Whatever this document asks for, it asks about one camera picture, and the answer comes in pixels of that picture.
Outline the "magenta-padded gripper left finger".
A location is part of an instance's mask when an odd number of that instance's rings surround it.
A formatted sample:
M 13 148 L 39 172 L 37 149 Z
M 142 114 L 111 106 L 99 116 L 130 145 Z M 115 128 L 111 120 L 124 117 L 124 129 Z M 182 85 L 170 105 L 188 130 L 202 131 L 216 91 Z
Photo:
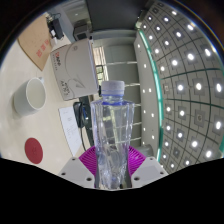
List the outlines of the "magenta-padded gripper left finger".
M 95 147 L 92 146 L 78 158 L 68 160 L 59 176 L 84 188 L 95 187 L 97 174 L 97 159 Z

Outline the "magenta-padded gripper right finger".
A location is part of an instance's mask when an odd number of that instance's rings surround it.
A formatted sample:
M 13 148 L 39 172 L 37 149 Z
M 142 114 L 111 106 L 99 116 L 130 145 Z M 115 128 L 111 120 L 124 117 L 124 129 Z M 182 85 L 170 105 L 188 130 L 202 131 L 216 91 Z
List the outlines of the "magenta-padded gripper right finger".
M 146 157 L 132 146 L 128 152 L 128 173 L 133 188 L 143 187 L 168 175 L 155 157 Z

